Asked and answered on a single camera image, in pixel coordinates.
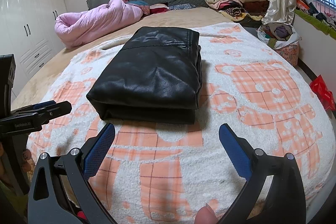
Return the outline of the person's right hand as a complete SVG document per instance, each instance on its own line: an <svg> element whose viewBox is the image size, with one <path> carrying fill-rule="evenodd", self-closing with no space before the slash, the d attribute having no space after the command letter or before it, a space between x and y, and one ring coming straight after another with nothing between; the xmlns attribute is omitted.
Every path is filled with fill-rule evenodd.
<svg viewBox="0 0 336 224"><path fill-rule="evenodd" d="M216 224L217 222L218 219L208 203L198 210L194 220L194 224Z"/></svg>

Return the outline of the person's left hand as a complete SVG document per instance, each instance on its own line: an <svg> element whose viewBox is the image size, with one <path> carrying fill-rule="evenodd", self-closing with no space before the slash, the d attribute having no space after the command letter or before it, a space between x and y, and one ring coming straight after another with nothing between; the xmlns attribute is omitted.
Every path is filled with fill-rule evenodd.
<svg viewBox="0 0 336 224"><path fill-rule="evenodd" d="M21 165L22 171L25 173L31 172L34 167L34 162L32 160L31 151L29 149L23 151L22 159L23 159Z"/></svg>

